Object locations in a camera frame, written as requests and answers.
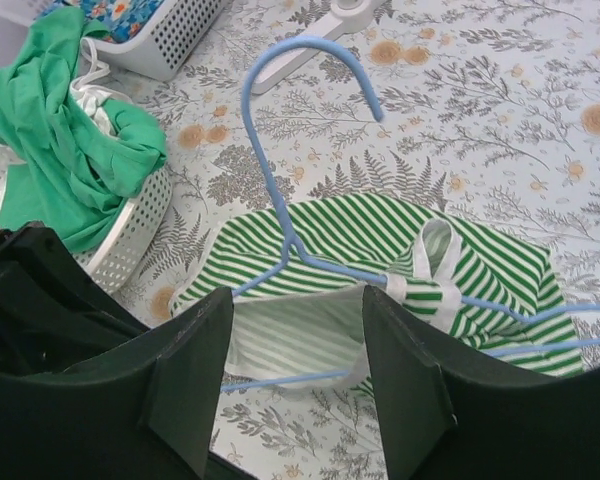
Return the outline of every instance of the blue plastic hanger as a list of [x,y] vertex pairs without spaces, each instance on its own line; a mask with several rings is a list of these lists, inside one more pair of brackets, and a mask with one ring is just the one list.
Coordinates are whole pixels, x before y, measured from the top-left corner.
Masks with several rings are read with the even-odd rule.
[[[304,243],[298,237],[295,229],[293,228],[293,223],[291,221],[291,216],[289,215],[289,210],[287,209],[287,205],[284,201],[284,198],[278,191],[276,186],[275,178],[271,169],[269,168],[269,163],[267,162],[267,158],[265,156],[262,145],[260,144],[260,140],[258,140],[258,135],[256,133],[255,127],[253,125],[253,119],[251,117],[251,89],[253,87],[253,83],[256,77],[259,75],[261,70],[275,57],[281,55],[289,50],[295,50],[298,48],[313,48],[317,50],[323,50],[327,53],[334,55],[336,58],[341,60],[345,65],[347,65],[353,74],[355,75],[360,87],[362,88],[362,92],[364,93],[365,100],[373,113],[373,118],[376,121],[381,121],[384,118],[384,113],[382,111],[382,107],[380,106],[380,102],[378,101],[378,97],[373,91],[373,87],[371,86],[371,82],[369,78],[365,74],[362,65],[358,62],[358,60],[345,48],[341,47],[337,43],[331,42],[329,40],[325,40],[319,37],[311,37],[311,36],[298,36],[295,38],[290,38],[287,40],[283,40],[282,42],[274,45],[269,50],[267,50],[255,63],[255,65],[251,68],[251,70],[247,74],[247,78],[244,82],[244,86],[242,88],[242,98],[241,98],[241,110],[242,110],[242,118],[244,120],[244,126],[247,130],[247,135],[249,136],[249,140],[251,141],[251,145],[253,146],[253,150],[258,159],[258,163],[260,164],[260,169],[262,170],[262,174],[265,178],[265,183],[267,187],[267,191],[269,192],[269,196],[271,197],[271,203],[273,204],[273,208],[276,212],[276,217],[278,218],[278,222],[280,223],[280,227],[282,228],[282,233],[284,235],[284,241],[282,244],[282,250],[280,252],[280,263],[278,263],[275,267],[271,268],[267,272],[262,275],[254,278],[253,280],[245,283],[244,285],[233,290],[233,296],[237,297],[242,295],[247,290],[254,288],[265,280],[273,277],[278,272],[280,272],[288,263],[291,253],[291,248],[294,247],[298,257],[306,264],[311,267],[319,268],[321,270],[326,270],[333,273],[339,273],[342,275],[347,275],[349,277],[355,278],[357,280],[361,280],[371,285],[376,285],[379,287],[386,287],[387,278],[384,275],[378,275],[371,272],[365,272],[363,270],[357,270],[354,268],[349,268],[344,265],[338,265],[335,263],[325,262],[323,260],[319,260],[317,258],[312,257],[307,252]],[[578,304],[578,305],[563,305],[555,308],[551,308],[549,310],[545,310],[537,315],[533,316],[524,316],[517,312],[512,311],[509,307],[505,305],[501,305],[498,303],[488,302],[484,300],[480,300],[479,298],[473,297],[462,297],[462,302],[466,305],[472,305],[476,307],[486,308],[489,310],[497,310],[503,313],[506,313],[523,323],[537,323],[543,320],[547,320],[556,315],[560,315],[566,312],[575,312],[575,311],[600,311],[600,305],[596,304]],[[493,357],[502,357],[505,355],[514,355],[514,354],[523,354],[530,352],[552,352],[557,350],[567,350],[571,348],[582,348],[591,345],[600,345],[600,338],[590,339],[590,340],[578,340],[572,342],[561,342],[554,343],[550,345],[536,345],[530,347],[514,347],[514,348],[499,348],[492,350],[485,350],[484,352],[493,356]],[[346,375],[346,371],[337,371],[337,372],[326,372],[326,373],[313,373],[308,375],[300,375],[297,377],[286,377],[275,380],[265,380],[262,382],[253,382],[249,384],[242,385],[228,385],[226,386],[224,391],[236,390],[239,388],[249,388],[248,386],[265,386],[265,385],[276,385],[282,383],[294,383],[294,382],[303,382],[307,380],[315,380],[320,378],[331,378],[337,376]]]

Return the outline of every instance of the green fabric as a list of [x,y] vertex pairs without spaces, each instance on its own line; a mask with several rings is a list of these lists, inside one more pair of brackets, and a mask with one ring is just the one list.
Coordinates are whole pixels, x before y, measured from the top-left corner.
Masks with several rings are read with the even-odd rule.
[[165,134],[142,109],[107,100],[118,137],[110,138],[70,95],[80,39],[103,32],[85,27],[80,9],[59,9],[31,27],[16,61],[0,69],[0,143],[26,161],[9,168],[0,226],[40,220],[74,253],[102,242],[166,158]]
[[[290,205],[289,212],[309,254],[403,277],[404,308],[476,349],[577,339],[567,314],[528,325],[460,302],[468,295],[524,315],[563,305],[547,249],[383,195],[314,200]],[[172,313],[217,287],[236,288],[267,271],[280,261],[283,239],[273,209],[230,219],[209,237],[202,264],[174,294]],[[364,351],[362,286],[307,266],[295,253],[281,272],[234,303],[231,374],[269,379],[351,370]],[[579,349],[502,360],[555,376],[583,368]],[[369,381],[358,389],[372,393]]]

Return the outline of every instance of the striped shirt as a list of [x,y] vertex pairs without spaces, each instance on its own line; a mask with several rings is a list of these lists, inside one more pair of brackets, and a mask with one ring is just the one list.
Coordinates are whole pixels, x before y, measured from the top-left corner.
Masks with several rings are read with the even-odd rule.
[[[533,315],[564,304],[549,251],[512,236],[377,194],[289,206],[298,236],[320,259],[407,281],[403,306],[477,349],[577,339],[566,314],[533,325],[459,303],[460,295]],[[280,260],[282,230],[273,209],[224,223],[201,264],[174,296],[173,311],[215,288],[236,288]],[[362,286],[291,255],[275,277],[234,299],[227,371],[258,379],[349,368],[364,348]],[[580,350],[503,357],[550,375],[582,371]],[[360,388],[371,393],[370,384]]]

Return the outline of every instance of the laundry basket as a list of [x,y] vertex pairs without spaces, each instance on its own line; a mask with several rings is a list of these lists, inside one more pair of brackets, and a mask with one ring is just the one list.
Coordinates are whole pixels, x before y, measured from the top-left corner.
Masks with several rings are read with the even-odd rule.
[[[29,27],[53,0],[0,0],[0,16]],[[164,0],[131,40],[97,40],[101,60],[159,81],[171,80],[228,0]]]
[[[7,186],[7,168],[13,163],[22,161],[10,148],[0,146],[0,208]],[[107,293],[118,290],[140,263],[167,211],[171,191],[167,171],[161,168],[145,180],[140,195],[127,200],[100,246],[74,256]]]

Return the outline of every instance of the black plastic object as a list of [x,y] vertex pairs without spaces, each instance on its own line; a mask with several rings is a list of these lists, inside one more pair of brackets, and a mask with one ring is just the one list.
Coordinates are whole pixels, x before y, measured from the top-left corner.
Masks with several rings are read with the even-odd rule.
[[249,478],[204,474],[232,317],[219,289],[62,373],[0,373],[0,479]]
[[489,357],[367,287],[390,480],[600,480],[600,368],[554,378]]
[[91,280],[52,229],[27,225],[15,233],[0,231],[0,262],[8,260],[66,308],[106,315],[126,325],[132,336],[148,330]]
[[91,281],[51,229],[0,231],[0,371],[63,370],[145,331]]

